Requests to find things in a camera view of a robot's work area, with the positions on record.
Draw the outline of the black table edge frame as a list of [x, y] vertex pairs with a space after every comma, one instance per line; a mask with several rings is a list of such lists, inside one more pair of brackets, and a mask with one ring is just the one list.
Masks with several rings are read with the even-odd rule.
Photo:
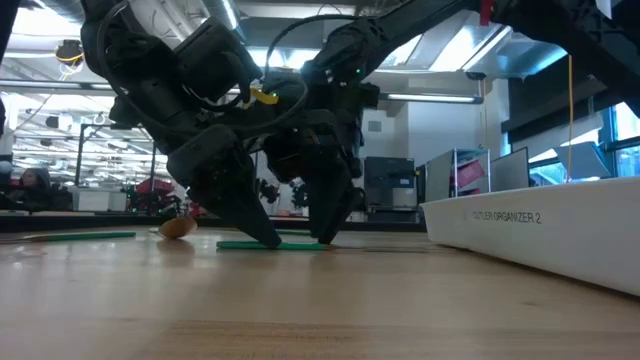
[[[0, 215], [0, 233], [56, 231], [88, 228], [159, 226], [168, 218], [158, 216], [18, 216]], [[420, 223], [376, 223], [376, 222], [345, 222], [341, 231], [369, 231], [369, 232], [417, 232], [425, 233], [426, 227]]]

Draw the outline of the black background rig frame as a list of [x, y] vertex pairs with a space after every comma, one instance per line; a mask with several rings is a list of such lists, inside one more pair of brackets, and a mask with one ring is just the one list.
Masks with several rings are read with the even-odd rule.
[[75, 186], [129, 186], [154, 181], [162, 156], [141, 127], [81, 124], [75, 153]]

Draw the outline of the white low cabinet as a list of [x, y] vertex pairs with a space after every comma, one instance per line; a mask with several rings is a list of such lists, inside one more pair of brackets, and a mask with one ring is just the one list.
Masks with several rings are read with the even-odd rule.
[[127, 194], [115, 189], [75, 188], [71, 193], [75, 211], [123, 212], [126, 210]]

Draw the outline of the gold spoon green handle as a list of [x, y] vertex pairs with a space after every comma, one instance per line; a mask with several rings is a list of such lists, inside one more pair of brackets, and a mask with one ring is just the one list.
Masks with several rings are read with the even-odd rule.
[[150, 228], [149, 232], [164, 239], [180, 239], [191, 234], [198, 228], [195, 219], [190, 217], [176, 217], [164, 222], [159, 227]]

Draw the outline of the person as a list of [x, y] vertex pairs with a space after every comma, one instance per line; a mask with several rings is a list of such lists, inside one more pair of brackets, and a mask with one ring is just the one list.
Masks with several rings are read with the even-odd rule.
[[19, 180], [16, 199], [33, 211], [71, 211], [73, 196], [66, 187], [51, 183], [49, 171], [29, 168]]

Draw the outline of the white tilted panel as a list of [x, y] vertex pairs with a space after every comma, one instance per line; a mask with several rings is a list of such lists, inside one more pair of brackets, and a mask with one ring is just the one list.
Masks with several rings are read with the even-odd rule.
[[555, 147], [554, 151], [565, 169], [566, 181], [605, 179], [612, 176], [605, 163], [604, 155], [595, 142]]

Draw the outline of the white cutlery organizer tray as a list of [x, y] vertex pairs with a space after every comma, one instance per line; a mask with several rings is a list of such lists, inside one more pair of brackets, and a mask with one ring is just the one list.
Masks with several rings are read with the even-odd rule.
[[427, 202], [429, 239], [640, 296], [640, 177]]

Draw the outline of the black equipment cabinet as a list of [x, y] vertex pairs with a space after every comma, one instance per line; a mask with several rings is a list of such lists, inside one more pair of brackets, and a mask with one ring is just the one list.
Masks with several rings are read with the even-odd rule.
[[367, 157], [364, 169], [367, 221], [417, 223], [414, 160], [411, 158]]

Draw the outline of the grey partition panel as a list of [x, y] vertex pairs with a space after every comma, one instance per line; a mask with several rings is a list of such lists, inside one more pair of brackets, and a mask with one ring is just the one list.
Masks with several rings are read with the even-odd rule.
[[450, 197], [451, 172], [454, 151], [449, 150], [426, 165], [426, 201], [432, 202]]

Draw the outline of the long ceiling light strip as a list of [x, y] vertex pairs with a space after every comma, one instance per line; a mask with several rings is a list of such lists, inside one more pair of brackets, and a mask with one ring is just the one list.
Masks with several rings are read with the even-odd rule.
[[[22, 93], [54, 93], [65, 95], [99, 95], [114, 96], [115, 92], [109, 84], [66, 81], [37, 81], [0, 79], [0, 90]], [[383, 101], [405, 101], [426, 103], [482, 104], [480, 96], [458, 96], [443, 94], [411, 94], [381, 92], [379, 99]]]

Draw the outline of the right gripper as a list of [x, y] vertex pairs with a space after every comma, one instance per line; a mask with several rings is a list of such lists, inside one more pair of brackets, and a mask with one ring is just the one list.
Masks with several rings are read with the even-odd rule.
[[363, 114], [376, 109], [380, 88], [371, 83], [339, 87], [313, 85], [302, 110], [263, 143], [269, 170], [280, 181], [303, 174], [308, 191], [311, 235], [330, 244], [350, 214], [365, 199], [351, 178], [362, 176]]

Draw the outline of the gold fork green handle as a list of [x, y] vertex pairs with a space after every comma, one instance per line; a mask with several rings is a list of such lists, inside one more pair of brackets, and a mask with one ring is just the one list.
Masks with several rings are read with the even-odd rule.
[[292, 250], [292, 251], [336, 251], [336, 250], [360, 250], [367, 252], [407, 252], [424, 253], [424, 247], [382, 247], [382, 246], [340, 246], [323, 245], [319, 243], [281, 243], [277, 247], [268, 247], [257, 242], [249, 241], [219, 241], [216, 243], [218, 249], [225, 250]]

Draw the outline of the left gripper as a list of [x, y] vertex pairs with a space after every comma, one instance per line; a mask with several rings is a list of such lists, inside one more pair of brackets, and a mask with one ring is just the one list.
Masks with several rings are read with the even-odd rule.
[[168, 156], [188, 197], [260, 244], [281, 244], [255, 192], [254, 164], [232, 121], [261, 75], [246, 49], [214, 18], [175, 48], [107, 22], [107, 79], [117, 96], [112, 120], [144, 127]]

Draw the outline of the gold knife green handle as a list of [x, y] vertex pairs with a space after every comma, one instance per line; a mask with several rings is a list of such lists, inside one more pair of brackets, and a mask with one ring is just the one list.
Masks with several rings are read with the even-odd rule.
[[0, 244], [24, 244], [24, 243], [40, 243], [40, 242], [63, 242], [63, 241], [89, 241], [103, 239], [123, 239], [135, 238], [135, 232], [129, 231], [104, 231], [104, 232], [76, 232], [76, 233], [58, 233], [58, 234], [42, 234], [29, 235], [17, 238], [0, 239]]

